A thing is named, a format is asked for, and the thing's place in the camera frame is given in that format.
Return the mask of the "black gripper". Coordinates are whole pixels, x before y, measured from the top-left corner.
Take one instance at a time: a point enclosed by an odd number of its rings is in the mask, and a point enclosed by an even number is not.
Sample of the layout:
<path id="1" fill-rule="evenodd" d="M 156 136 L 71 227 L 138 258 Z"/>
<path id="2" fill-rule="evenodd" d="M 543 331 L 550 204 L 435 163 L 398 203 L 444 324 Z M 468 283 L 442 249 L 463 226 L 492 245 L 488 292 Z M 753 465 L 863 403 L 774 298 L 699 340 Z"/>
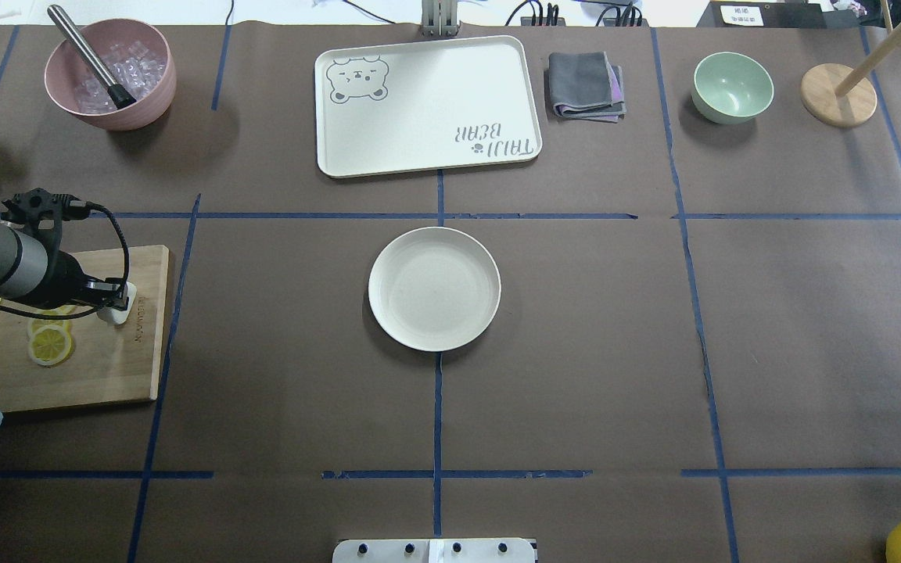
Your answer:
<path id="1" fill-rule="evenodd" d="M 94 310 L 127 310 L 125 279 L 91 278 L 69 253 L 30 253 L 28 272 L 37 282 L 28 293 L 29 306 L 47 310 L 62 304 L 84 304 Z"/>

